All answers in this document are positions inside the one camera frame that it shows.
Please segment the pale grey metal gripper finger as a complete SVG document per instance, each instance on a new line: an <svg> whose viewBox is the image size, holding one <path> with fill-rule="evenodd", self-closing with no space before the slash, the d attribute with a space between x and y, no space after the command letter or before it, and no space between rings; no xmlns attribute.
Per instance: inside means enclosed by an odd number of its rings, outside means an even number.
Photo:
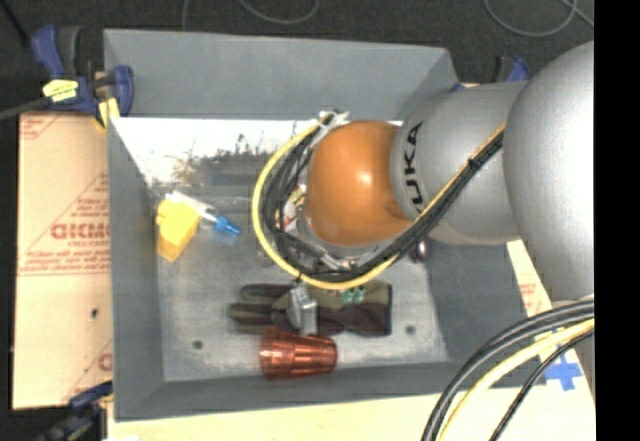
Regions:
<svg viewBox="0 0 640 441"><path fill-rule="evenodd" d="M288 293L286 315L291 324L304 324L310 311L310 296L304 284L294 286Z"/></svg>
<svg viewBox="0 0 640 441"><path fill-rule="evenodd" d="M312 336L318 333L317 304L314 301L303 303L299 307L300 326L302 336Z"/></svg>

